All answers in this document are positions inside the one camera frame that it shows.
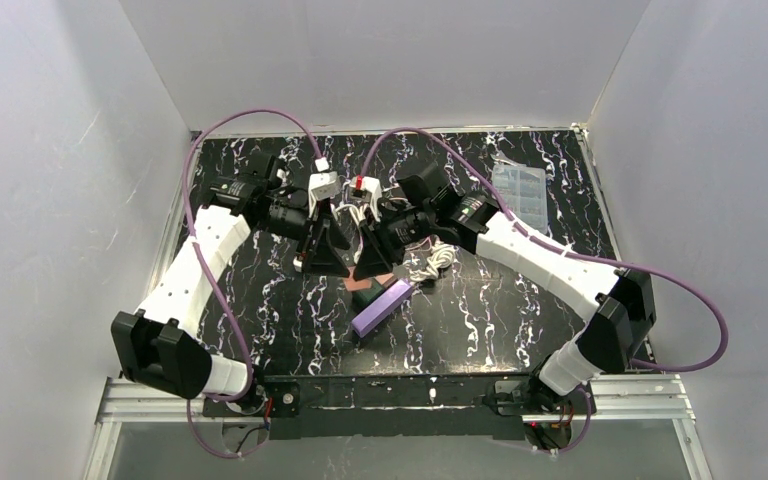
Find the purple power strip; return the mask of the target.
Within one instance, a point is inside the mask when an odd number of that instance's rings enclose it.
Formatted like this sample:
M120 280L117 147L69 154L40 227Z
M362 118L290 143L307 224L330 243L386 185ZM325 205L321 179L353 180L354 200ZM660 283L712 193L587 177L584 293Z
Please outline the purple power strip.
M360 312L357 311L351 321L355 334L363 338L371 333L412 295L413 290L414 286L404 279L399 279L387 287L387 290L371 305Z

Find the pink charger with cable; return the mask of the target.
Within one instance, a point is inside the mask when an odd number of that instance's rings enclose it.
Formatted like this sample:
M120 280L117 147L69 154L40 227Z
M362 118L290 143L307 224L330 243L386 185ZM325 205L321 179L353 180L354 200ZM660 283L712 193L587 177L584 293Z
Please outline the pink charger with cable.
M345 288L349 292L370 289L374 283L380 282L380 280L376 276L358 280L354 276L355 267L351 266L348 268L348 270L349 270L349 275L343 279L343 282L344 282Z

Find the green power adapter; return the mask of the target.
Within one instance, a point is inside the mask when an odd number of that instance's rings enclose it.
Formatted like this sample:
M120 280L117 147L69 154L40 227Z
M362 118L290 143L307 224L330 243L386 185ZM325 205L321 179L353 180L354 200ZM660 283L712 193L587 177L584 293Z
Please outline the green power adapter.
M378 299L385 291L387 286L375 279L371 279L366 287L354 290L351 294L351 303L355 311L362 311Z

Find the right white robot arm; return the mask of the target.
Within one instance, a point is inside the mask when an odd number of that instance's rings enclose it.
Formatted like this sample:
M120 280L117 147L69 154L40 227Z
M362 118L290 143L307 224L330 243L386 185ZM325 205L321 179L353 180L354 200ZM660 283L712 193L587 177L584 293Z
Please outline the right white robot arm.
M391 272L408 245L435 236L521 274L584 320L583 330L535 369L528 394L558 398L600 374L630 367L656 321L650 274L575 258L572 250L506 214L487 192L458 193L436 166L397 183L403 201L383 198L372 177L349 182L351 197L370 207L358 224L356 279Z

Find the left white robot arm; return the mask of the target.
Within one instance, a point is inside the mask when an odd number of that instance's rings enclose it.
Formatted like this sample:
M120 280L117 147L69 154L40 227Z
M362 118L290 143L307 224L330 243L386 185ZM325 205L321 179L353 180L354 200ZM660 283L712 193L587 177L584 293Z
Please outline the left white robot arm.
M252 155L236 177L218 177L194 215L188 235L168 269L133 313L120 312L111 325L125 377L184 399L202 394L238 400L254 384L250 354L233 360L209 353L197 339L199 321L218 279L252 232L294 240L295 268L318 276L349 277L340 253L350 243L340 231L331 200L338 175L323 158L295 204L283 159Z

